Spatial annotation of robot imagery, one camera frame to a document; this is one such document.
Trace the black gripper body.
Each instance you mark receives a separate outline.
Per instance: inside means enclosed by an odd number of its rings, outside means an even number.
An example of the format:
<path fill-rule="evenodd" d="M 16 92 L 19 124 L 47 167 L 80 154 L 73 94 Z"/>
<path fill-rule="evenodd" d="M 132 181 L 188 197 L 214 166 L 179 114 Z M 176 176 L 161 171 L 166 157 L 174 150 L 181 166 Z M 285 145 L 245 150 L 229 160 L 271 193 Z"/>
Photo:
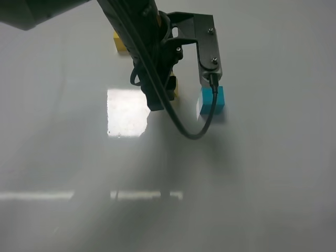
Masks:
<path fill-rule="evenodd" d="M 154 64 L 155 70 L 160 77 L 162 87 L 171 101 L 171 96 L 169 94 L 169 78 L 173 74 L 173 66 L 178 63 L 179 59 L 173 56 L 168 49 L 161 48 L 159 43 L 155 43 L 150 46 L 149 55 Z M 140 56 L 137 51 L 131 53 L 133 60 L 133 70 L 130 76 L 130 83 L 134 86 L 140 87 L 141 91 L 145 94 L 146 103 L 150 110 L 163 110 L 164 107 L 161 104 L 160 98 L 157 95 L 151 81 L 149 79 L 148 73 L 143 66 Z"/>

